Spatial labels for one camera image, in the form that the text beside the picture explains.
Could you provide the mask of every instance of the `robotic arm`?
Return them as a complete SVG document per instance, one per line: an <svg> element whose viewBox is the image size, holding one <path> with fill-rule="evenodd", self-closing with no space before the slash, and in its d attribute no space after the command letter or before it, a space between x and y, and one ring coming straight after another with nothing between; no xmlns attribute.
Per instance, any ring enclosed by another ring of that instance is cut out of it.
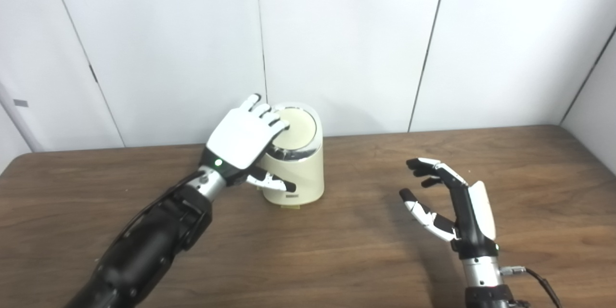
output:
<svg viewBox="0 0 616 308"><path fill-rule="evenodd" d="M499 247L494 242L496 228L486 192L486 186L478 181L468 183L449 166L440 161L416 158L407 161L407 166L416 177L428 177L422 187L428 188L443 183L449 189L455 222L432 212L418 201L409 189L400 190L407 209L422 225L438 238L450 242L453 251L464 266L467 288L467 308L514 308L529 307L526 301L514 300L509 286L504 284L505 275L529 273L533 275L557 307L561 303L548 281L534 271L522 266L499 267Z"/></svg>
<svg viewBox="0 0 616 308"><path fill-rule="evenodd" d="M141 210L101 257L90 281L65 308L132 308L163 278L212 222L224 187L245 181L295 191L295 184L256 167L271 141L288 128L258 94L232 109L214 130L200 167Z"/></svg>

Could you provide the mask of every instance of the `panel seam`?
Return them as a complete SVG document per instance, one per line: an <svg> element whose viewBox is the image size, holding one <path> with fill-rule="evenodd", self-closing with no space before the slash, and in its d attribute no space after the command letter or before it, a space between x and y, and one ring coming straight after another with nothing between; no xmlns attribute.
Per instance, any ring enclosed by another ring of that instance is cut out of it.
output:
<svg viewBox="0 0 616 308"><path fill-rule="evenodd" d="M75 26L75 22L73 21L73 17L71 16L71 13L68 11L68 6L66 5L66 1L64 1L64 0L60 0L60 1L62 1L62 6L64 6L64 12L66 12L66 16L68 16L68 20L71 22L71 26L73 27L73 32L75 33L75 36L77 37L77 41L79 42L79 46L81 47L81 51L83 52L83 55L86 58L86 62L88 63L88 68L90 69L90 72L92 73L92 77L94 78L94 82L96 82L96 86L99 88L99 93L101 93L101 96L103 97L103 101L105 102L105 106L107 108L107 111L109 112L109 116L112 118L112 122L114 122L114 126L115 126L116 131L117 131L117 136L119 137L120 141L122 142L122 145L126 148L126 142L124 142L124 138L122 137L122 133L119 132L119 127L117 126L117 122L115 120L114 113L112 113L112 110L111 110L111 108L109 106L109 102L107 102L107 98L105 97L105 93L103 93L103 89L101 88L101 84L99 83L99 80L96 77L96 73L94 73L94 68L92 67L92 63L90 62L90 57L88 56L88 52L86 52L86 47L84 47L83 42L81 41L81 37L79 36L79 32L77 31L77 27Z"/></svg>
<svg viewBox="0 0 616 308"><path fill-rule="evenodd" d="M581 94L582 89L584 89L584 86L586 86L586 83L588 82L588 79L590 79L590 76L592 75L592 72L594 72L595 67L597 67L597 65L599 64L599 61L601 60L601 57L603 57L603 53L605 53L605 50L607 49L607 46L612 41L612 38L614 37L614 33L616 33L616 27L614 27L614 29L612 30L612 33L607 38L607 41L605 41L605 45L603 45L603 49L601 49L601 51L599 52L599 55L597 56L596 60L594 61L594 64L592 64L592 67L588 71L588 74L586 75L586 78L584 78L584 82L582 82L582 84L579 87L576 95L574 96L573 100L571 101L571 104L569 104L569 107L567 108L567 111L565 112L565 115L563 115L563 119L561 119L561 122L558 124L559 126L563 126L563 123L565 122L565 119L567 118L567 115L569 115L569 112L571 111L571 109L574 107L574 104L578 100L579 94Z"/></svg>
<svg viewBox="0 0 616 308"><path fill-rule="evenodd" d="M422 80L423 80L424 71L425 71L425 64L427 63L427 57L428 57L428 54L430 53L430 45L432 44L432 38L434 35L434 27L436 26L436 19L438 18L438 10L440 9L440 1L441 0L438 0L438 2L436 3L436 11L434 12L432 28L430 29L430 37L427 41L427 47L425 48L425 56L424 56L424 62L422 65L422 73L420 74L420 81L417 84L417 91L415 93L415 100L413 101L413 109L411 111L411 119L409 120L409 128L407 129L407 132L411 132L411 125L413 124L413 117L415 115L415 109L417 108L417 100L420 96L420 88L422 88Z"/></svg>
<svg viewBox="0 0 616 308"><path fill-rule="evenodd" d="M266 103L269 103L268 73L266 71L266 49L263 43L263 19L261 18L261 0L257 0L257 7L259 8L259 31L261 35L261 57L263 59L263 81L266 87Z"/></svg>

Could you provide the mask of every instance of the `cream trash can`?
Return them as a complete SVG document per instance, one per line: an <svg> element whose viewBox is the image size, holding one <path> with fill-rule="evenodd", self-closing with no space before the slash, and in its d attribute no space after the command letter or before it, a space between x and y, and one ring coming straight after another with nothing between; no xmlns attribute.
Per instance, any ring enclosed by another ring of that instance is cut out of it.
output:
<svg viewBox="0 0 616 308"><path fill-rule="evenodd" d="M325 190L323 180L323 130L310 106L281 103L272 107L290 128L280 133L259 166L297 185L295 192L264 188L263 194L276 205L305 205L317 201Z"/></svg>

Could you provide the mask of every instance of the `silver metal ring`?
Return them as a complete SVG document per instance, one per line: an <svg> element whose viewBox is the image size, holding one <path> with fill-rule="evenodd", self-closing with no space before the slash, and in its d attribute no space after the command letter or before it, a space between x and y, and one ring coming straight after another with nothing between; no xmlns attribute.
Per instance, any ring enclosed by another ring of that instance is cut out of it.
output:
<svg viewBox="0 0 616 308"><path fill-rule="evenodd" d="M310 117L312 117L312 120L315 123L314 136L307 145L303 146L302 148L297 148L293 150L280 148L273 145L272 143L271 146L268 148L267 153L274 159L281 161L300 161L302 159L306 159L307 157L312 156L323 145L323 130L321 129L321 119L312 107L299 102L285 102L276 104L275 106L271 107L271 110L273 113L275 113L276 111L281 111L282 109L287 108L301 109L302 111L308 113Z"/></svg>
<svg viewBox="0 0 616 308"><path fill-rule="evenodd" d="M462 260L468 286L498 286L502 284L499 261L495 256Z"/></svg>

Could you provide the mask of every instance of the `white robotic hand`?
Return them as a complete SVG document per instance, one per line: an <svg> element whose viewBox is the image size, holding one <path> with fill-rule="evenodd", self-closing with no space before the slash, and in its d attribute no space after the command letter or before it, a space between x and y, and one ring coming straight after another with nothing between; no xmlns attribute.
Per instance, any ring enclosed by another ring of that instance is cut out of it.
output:
<svg viewBox="0 0 616 308"><path fill-rule="evenodd" d="M256 106L259 100L260 95L253 94L227 113L209 137L201 164L220 174L227 185L247 181L258 187L294 192L294 183L256 166L273 139L289 128L287 122L271 112L271 106Z"/></svg>
<svg viewBox="0 0 616 308"><path fill-rule="evenodd" d="M487 238L495 240L494 217L483 181L478 181L469 187L468 183L447 164L424 157L407 161L407 166L413 171L414 176L429 177L422 181L424 188L443 183L451 192L451 200L458 219L473 218L479 228L478 231ZM460 200L460 194L468 194L469 205ZM409 189L401 190L400 196L402 196L407 209L428 231L448 242L460 238L459 233L462 230L460 230L459 220L458 225L456 225L448 218L431 212L428 207L417 200Z"/></svg>

